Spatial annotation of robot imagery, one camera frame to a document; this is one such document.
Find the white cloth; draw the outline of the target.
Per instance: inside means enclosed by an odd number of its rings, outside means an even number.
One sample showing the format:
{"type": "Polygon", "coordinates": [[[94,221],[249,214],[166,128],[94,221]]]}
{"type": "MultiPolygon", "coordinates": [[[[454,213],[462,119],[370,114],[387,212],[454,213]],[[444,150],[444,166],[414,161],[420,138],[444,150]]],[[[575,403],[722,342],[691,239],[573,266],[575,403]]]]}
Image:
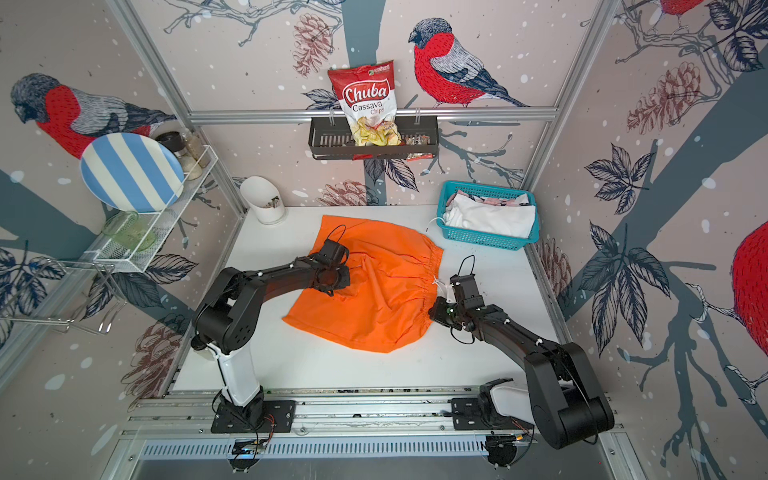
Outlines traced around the white cloth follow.
{"type": "Polygon", "coordinates": [[[476,203],[459,195],[449,198],[438,217],[448,227],[514,238],[527,238],[534,226],[536,207],[497,207],[476,203]]]}

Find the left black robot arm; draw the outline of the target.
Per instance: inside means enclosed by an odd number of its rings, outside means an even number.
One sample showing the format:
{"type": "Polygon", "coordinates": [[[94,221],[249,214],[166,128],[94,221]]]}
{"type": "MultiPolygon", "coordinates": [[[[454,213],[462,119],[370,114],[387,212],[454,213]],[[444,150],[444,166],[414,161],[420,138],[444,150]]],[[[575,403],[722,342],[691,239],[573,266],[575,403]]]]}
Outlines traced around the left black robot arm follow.
{"type": "Polygon", "coordinates": [[[252,364],[249,343],[265,302],[314,289],[328,296],[350,286],[349,250],[327,239],[320,250],[278,267],[262,270],[223,269],[204,295],[192,321],[191,347],[207,350],[223,380],[221,405],[256,424],[263,418],[263,388],[252,364]]]}

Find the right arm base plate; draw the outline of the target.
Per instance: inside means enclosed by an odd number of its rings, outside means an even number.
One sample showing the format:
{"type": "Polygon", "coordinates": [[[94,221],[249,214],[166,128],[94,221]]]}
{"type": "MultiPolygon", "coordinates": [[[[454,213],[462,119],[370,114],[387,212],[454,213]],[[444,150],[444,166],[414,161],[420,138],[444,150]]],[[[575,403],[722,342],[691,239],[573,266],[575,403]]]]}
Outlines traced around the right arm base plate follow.
{"type": "Polygon", "coordinates": [[[516,417],[499,414],[484,397],[452,398],[450,409],[445,413],[457,431],[520,430],[527,432],[533,424],[516,417]]]}

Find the orange cloth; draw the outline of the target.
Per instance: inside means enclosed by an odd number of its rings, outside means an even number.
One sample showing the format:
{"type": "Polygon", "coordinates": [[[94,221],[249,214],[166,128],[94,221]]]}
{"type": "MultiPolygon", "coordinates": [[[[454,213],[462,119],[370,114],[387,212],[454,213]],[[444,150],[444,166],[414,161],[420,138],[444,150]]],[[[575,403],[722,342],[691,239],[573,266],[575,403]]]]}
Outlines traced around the orange cloth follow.
{"type": "Polygon", "coordinates": [[[345,347],[390,353],[421,339],[432,324],[443,249],[391,223],[325,215],[311,249],[344,231],[350,285],[333,296],[304,290],[283,321],[345,347]]]}

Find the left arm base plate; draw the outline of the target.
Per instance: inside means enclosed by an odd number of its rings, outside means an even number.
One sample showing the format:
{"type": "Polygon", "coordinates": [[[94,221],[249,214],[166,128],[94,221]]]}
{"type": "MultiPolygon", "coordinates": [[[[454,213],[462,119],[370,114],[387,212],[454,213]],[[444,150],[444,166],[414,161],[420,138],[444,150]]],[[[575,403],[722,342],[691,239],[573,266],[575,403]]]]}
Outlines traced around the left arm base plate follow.
{"type": "Polygon", "coordinates": [[[218,401],[210,431],[214,434],[289,433],[295,417],[293,400],[255,399],[240,407],[227,399],[218,401]]]}

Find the pink shark print shorts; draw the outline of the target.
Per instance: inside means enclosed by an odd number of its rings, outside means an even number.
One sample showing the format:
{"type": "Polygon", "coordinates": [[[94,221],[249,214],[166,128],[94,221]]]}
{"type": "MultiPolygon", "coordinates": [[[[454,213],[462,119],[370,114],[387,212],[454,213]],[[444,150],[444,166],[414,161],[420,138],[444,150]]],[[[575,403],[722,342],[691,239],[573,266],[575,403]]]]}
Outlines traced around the pink shark print shorts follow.
{"type": "Polygon", "coordinates": [[[532,203],[530,202],[527,194],[522,194],[520,196],[517,196],[515,198],[496,198],[496,197],[487,197],[487,196],[481,196],[481,195],[475,195],[470,194],[464,191],[459,191],[459,195],[463,195],[470,200],[479,203],[479,204],[485,204],[490,206],[497,206],[497,207],[524,207],[524,206],[531,206],[532,203]]]}

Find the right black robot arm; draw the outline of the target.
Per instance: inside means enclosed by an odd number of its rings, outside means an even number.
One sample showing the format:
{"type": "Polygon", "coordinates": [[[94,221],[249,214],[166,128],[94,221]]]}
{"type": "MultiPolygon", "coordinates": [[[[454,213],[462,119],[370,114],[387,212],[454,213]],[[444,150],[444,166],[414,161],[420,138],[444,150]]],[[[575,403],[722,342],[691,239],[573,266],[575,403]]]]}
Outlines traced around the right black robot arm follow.
{"type": "Polygon", "coordinates": [[[429,310],[431,320],[452,332],[471,333],[523,369],[529,422],[551,447],[596,439],[614,428],[613,409],[582,347],[545,339],[487,304],[473,274],[452,276],[450,287],[455,300],[439,296],[429,310]]]}

